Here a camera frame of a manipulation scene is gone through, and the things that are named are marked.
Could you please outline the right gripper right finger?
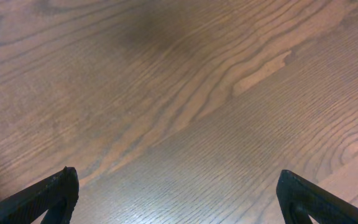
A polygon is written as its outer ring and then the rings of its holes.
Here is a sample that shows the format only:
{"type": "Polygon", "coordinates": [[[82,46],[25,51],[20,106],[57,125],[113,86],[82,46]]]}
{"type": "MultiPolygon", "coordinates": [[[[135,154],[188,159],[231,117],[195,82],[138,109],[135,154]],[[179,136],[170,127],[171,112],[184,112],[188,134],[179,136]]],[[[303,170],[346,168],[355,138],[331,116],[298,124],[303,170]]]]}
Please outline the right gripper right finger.
{"type": "Polygon", "coordinates": [[[357,207],[290,170],[281,171],[276,194],[286,224],[358,224],[357,207]]]}

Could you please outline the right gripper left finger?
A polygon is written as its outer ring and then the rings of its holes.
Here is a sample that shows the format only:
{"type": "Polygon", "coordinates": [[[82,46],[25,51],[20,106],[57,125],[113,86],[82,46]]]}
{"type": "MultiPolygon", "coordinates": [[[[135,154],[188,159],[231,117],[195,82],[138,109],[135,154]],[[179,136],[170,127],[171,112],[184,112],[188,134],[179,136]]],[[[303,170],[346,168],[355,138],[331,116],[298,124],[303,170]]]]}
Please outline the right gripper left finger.
{"type": "Polygon", "coordinates": [[[0,223],[69,223],[79,199],[74,167],[63,170],[0,201],[0,223]]]}

